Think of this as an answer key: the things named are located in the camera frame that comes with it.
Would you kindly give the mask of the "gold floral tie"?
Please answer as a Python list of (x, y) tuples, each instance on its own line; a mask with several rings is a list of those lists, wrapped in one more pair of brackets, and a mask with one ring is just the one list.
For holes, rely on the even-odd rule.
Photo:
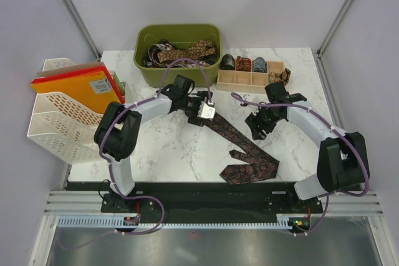
[(291, 71), (284, 69), (282, 72), (271, 72), (269, 74), (269, 83), (282, 82), (285, 86), (289, 83), (291, 77)]

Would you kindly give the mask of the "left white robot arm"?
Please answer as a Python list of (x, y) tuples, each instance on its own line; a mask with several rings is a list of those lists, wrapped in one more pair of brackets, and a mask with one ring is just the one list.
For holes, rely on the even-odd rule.
[(175, 81), (158, 89), (153, 96), (139, 102), (121, 104), (111, 102), (94, 134), (99, 155), (107, 161), (111, 188), (117, 193), (115, 205), (123, 212), (132, 211), (137, 197), (130, 157), (137, 144), (140, 126), (159, 116), (183, 111), (192, 123), (211, 120), (215, 115), (213, 93), (207, 90), (192, 93), (192, 79), (177, 75)]

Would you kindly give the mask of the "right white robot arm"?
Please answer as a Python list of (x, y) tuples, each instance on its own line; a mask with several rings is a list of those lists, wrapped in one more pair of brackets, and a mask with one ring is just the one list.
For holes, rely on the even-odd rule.
[(359, 184), (368, 187), (370, 171), (362, 134), (330, 124), (305, 96), (290, 94), (282, 82), (269, 84), (265, 91), (269, 101), (258, 103), (257, 112), (245, 119), (252, 138), (265, 139), (279, 121), (285, 120), (301, 129), (319, 149), (315, 174), (296, 182), (295, 191), (285, 198), (290, 211), (300, 212), (313, 197), (346, 192)]

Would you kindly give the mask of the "dark paisley tie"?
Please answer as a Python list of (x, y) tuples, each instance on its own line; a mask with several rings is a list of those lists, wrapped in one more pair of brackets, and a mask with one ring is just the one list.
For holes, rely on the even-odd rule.
[(243, 163), (229, 164), (219, 174), (228, 184), (256, 183), (276, 178), (280, 161), (258, 147), (220, 114), (206, 120), (204, 125), (240, 148), (239, 151), (231, 150), (229, 154)]

